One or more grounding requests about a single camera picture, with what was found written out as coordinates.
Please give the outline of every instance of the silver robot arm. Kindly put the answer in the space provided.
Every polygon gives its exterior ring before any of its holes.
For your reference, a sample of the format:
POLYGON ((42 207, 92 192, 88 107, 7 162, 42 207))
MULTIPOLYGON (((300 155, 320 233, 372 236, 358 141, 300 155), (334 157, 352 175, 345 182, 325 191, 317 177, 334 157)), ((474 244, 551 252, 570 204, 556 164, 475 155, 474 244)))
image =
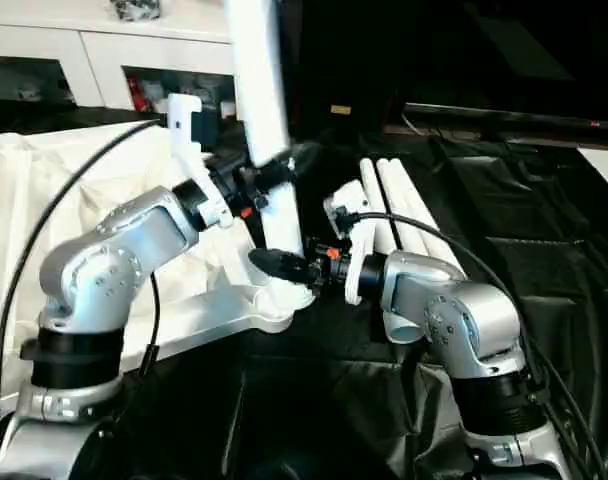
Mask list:
POLYGON ((478 477, 556 478, 548 467, 571 480, 555 429, 527 388, 512 301, 448 263, 410 253, 390 254, 380 278, 382 310, 422 325, 451 379, 467 449, 487 472, 478 477), (530 467, 544 471, 519 477, 530 467))
POLYGON ((22 349, 33 373, 0 449, 0 479, 68 479, 84 468, 80 453, 110 429, 131 303, 155 269, 197 243, 205 203, 190 181, 154 188, 45 259, 39 335, 22 349))

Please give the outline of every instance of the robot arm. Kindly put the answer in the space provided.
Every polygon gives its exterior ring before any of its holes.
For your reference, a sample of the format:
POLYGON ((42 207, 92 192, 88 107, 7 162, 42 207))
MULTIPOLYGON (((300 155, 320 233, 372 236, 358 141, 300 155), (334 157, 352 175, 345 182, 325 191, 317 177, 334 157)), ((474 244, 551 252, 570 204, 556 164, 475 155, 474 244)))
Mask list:
MULTIPOLYGON (((71 478, 82 452, 99 448, 89 445, 106 432, 117 404, 124 327, 149 275, 195 245, 201 231, 226 219, 218 213, 222 199, 235 204, 234 211, 269 206, 268 192, 305 171, 317 151, 316 144, 296 145, 262 168, 246 165, 243 156, 219 159, 219 168, 200 178, 202 186, 188 180, 172 191, 154 188, 47 256, 40 270, 47 302, 39 314, 39 334, 21 352, 33 372, 4 436, 0 479, 71 478), (217 195, 209 195, 204 183, 217 195)), ((200 322, 190 346, 251 327, 277 332, 290 323, 292 311, 264 319, 237 300, 228 292, 192 303, 188 313, 200 322)))
POLYGON ((511 300, 446 262, 405 252, 368 257, 363 271, 360 285, 383 311, 423 326, 450 377, 478 477, 543 469, 526 478, 571 480, 555 429, 529 388, 511 300))
POLYGON ((204 201, 190 181, 157 187, 48 255, 39 334, 21 353, 33 373, 0 449, 0 479, 68 479, 85 468, 81 452, 99 447, 121 389, 131 303, 151 272, 197 243, 204 201))

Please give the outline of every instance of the white pipe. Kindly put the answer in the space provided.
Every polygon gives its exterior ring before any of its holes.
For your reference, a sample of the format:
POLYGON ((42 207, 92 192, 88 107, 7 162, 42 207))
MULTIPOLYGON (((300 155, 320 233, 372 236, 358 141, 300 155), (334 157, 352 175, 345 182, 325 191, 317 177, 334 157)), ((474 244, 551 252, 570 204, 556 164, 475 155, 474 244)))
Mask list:
MULTIPOLYGON (((406 217, 411 216, 406 201, 404 200, 403 192, 395 181, 394 173, 386 158, 380 158, 377 161, 377 171, 380 174, 384 193, 388 199, 391 211, 398 215, 404 215, 406 217)), ((422 236, 417 228, 400 222, 395 222, 395 226, 397 227, 397 232, 400 235, 400 241, 402 242, 402 247, 405 252, 428 255, 422 236)))
MULTIPOLYGON (((261 167, 290 143, 277 6, 273 0, 226 0, 226 9, 246 140, 251 160, 261 167)), ((268 202, 261 212, 266 247, 303 255, 295 188, 287 183, 272 189, 268 202)), ((305 287, 279 279, 271 280, 270 297, 282 312, 302 308, 313 299, 305 287)))
MULTIPOLYGON (((363 158, 360 162, 360 171, 362 173, 362 185, 366 191, 366 197, 374 212, 386 212, 384 206, 384 198, 380 190, 375 168, 370 158, 363 158)), ((387 220, 375 220, 375 251, 379 253, 389 254, 397 249, 395 245, 395 237, 391 224, 387 220)))
MULTIPOLYGON (((439 230, 440 228, 437 225, 437 222, 435 222, 431 211, 426 206, 426 203, 424 203, 422 196, 417 191, 417 187, 413 183, 413 180, 411 180, 409 177, 399 158, 394 158, 391 160, 390 169, 393 172, 393 178, 395 178, 395 181, 399 186, 399 190, 404 195, 411 218, 419 220, 420 222, 439 230)), ((464 272, 460 262, 453 253, 453 250, 445 241, 440 240, 439 238, 422 230, 420 230, 420 235, 422 236, 426 250, 431 257, 444 260, 445 262, 450 263, 451 265, 459 268, 460 271, 464 272)))
POLYGON ((424 330, 404 317, 391 312, 382 312, 382 320, 384 321, 386 338, 391 343, 407 345, 424 337, 424 330))

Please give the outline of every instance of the white plastic bracket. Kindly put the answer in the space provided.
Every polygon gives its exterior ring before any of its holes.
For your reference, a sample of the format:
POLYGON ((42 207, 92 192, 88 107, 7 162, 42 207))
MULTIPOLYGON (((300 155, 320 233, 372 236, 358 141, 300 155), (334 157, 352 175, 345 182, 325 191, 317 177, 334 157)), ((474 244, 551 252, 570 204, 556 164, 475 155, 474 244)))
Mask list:
MULTIPOLYGON (((346 213, 359 213, 372 211, 366 198, 366 193, 359 180, 353 180, 333 195, 324 200, 324 209, 331 214, 337 209, 344 208, 346 213)), ((375 241, 375 221, 360 220, 351 229, 349 238, 351 240, 351 261, 349 263, 346 282, 344 285, 344 295, 346 302, 351 305, 359 305, 362 297, 358 295, 360 272, 367 255, 373 253, 373 243, 375 241)))
POLYGON ((171 151, 184 173, 200 187, 208 199, 198 207, 206 226, 218 224, 226 228, 233 224, 233 214, 204 165, 202 144, 193 141, 193 115, 201 112, 200 97, 179 93, 169 95, 168 128, 171 131, 171 151))

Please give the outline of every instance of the white pole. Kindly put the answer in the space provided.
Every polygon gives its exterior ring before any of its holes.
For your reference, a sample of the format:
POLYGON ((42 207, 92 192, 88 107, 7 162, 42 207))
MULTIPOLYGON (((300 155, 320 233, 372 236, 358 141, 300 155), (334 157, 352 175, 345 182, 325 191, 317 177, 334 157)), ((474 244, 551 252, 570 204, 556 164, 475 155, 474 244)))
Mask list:
MULTIPOLYGON (((404 200, 403 192, 395 181, 395 175, 386 158, 380 158, 377 161, 377 171, 380 174, 384 193, 386 194, 391 211, 398 215, 412 217, 404 200)), ((417 228, 400 222, 395 222, 395 226, 397 227, 397 232, 400 235, 400 241, 405 252, 428 255, 422 236, 417 228)))
MULTIPOLYGON (((273 0, 226 0, 233 41, 238 98, 253 163, 260 167, 289 146, 280 69, 277 5, 273 0)), ((303 254, 295 188, 290 183, 269 192, 262 209, 267 248, 303 254)), ((280 311, 313 300, 301 285, 272 279, 270 296, 280 311)))
MULTIPOLYGON (((371 208, 374 212, 384 213, 384 198, 380 186, 377 182, 375 168, 370 158, 363 158, 360 162, 360 171, 362 173, 362 184, 366 191, 371 208)), ((391 230, 391 224, 387 220, 375 220, 375 250, 379 253, 389 254, 397 249, 395 245, 395 237, 391 230)))
MULTIPOLYGON (((413 183, 413 180, 411 180, 411 177, 409 177, 399 158, 394 158, 391 160, 390 169, 393 172, 393 177, 399 186, 399 190, 404 195, 411 218, 419 220, 420 222, 427 224, 429 227, 439 230, 440 228, 437 225, 437 222, 435 222, 431 211, 426 206, 426 203, 424 203, 424 199, 422 199, 422 196, 417 191, 417 187, 413 183)), ((445 262, 450 263, 451 265, 459 268, 460 271, 464 272, 460 262, 453 253, 453 250, 445 241, 440 240, 439 238, 422 230, 419 232, 422 236, 424 245, 426 246, 426 250, 428 250, 428 254, 431 257, 444 260, 445 262)))

